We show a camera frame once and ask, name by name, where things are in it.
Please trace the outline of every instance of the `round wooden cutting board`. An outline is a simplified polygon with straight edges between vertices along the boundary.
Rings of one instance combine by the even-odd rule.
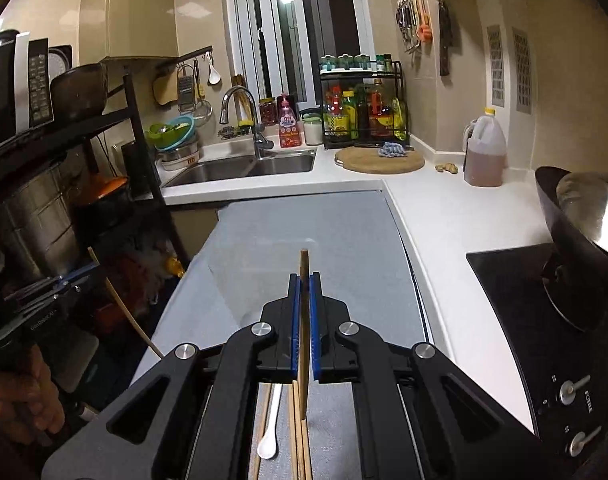
[[[377,148],[344,148],[335,154],[335,163],[345,170],[359,173],[393,174],[408,173],[423,168],[426,163],[418,152],[406,152],[407,156],[386,158],[377,155]]]

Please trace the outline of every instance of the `human hand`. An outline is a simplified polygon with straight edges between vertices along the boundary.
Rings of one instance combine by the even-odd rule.
[[[14,402],[25,402],[39,431],[57,433],[64,425],[64,409],[50,380],[50,368],[34,345],[21,363],[21,372],[0,372],[0,429],[14,442],[30,444],[34,430],[18,417]]]

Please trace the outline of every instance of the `metal pivot bolt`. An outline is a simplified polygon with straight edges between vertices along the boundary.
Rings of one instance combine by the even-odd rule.
[[[179,359],[190,359],[195,355],[195,347],[190,343],[184,343],[175,349],[175,357]]]
[[[343,335],[355,335],[359,332],[359,325],[357,323],[353,323],[352,321],[344,321],[339,326],[340,333]]]
[[[585,376],[576,383],[573,383],[572,381],[565,381],[565,383],[562,384],[562,387],[559,389],[559,400],[562,401],[562,404],[564,406],[569,406],[572,404],[572,402],[575,400],[577,390],[583,388],[589,380],[590,375]]]
[[[571,457],[577,456],[584,449],[587,443],[589,443],[593,438],[595,438],[599,432],[601,431],[601,426],[597,426],[589,436],[583,431],[580,431],[576,434],[573,440],[570,442],[570,447],[568,448],[568,453]]]
[[[259,323],[255,323],[252,327],[251,327],[251,332],[253,332],[255,335],[260,336],[260,335],[266,335],[268,334],[271,330],[273,330],[273,327],[270,326],[268,323],[260,321]]]
[[[435,347],[428,343],[421,343],[415,347],[415,353],[422,359],[430,359],[435,356]]]

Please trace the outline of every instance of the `microwave control panel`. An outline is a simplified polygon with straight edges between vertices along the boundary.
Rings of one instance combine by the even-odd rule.
[[[53,120],[49,88],[49,40],[32,40],[28,46],[28,88],[31,129]]]

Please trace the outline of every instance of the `white countertop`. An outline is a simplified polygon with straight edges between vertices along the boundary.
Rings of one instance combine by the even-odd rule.
[[[210,151],[220,158],[247,141]],[[312,171],[162,189],[168,205],[352,190],[381,190],[413,266],[435,345],[529,430],[526,395],[508,342],[466,253],[550,241],[532,175],[494,189],[471,187],[460,172],[369,175],[334,163],[317,148]],[[174,174],[161,172],[163,182]]]

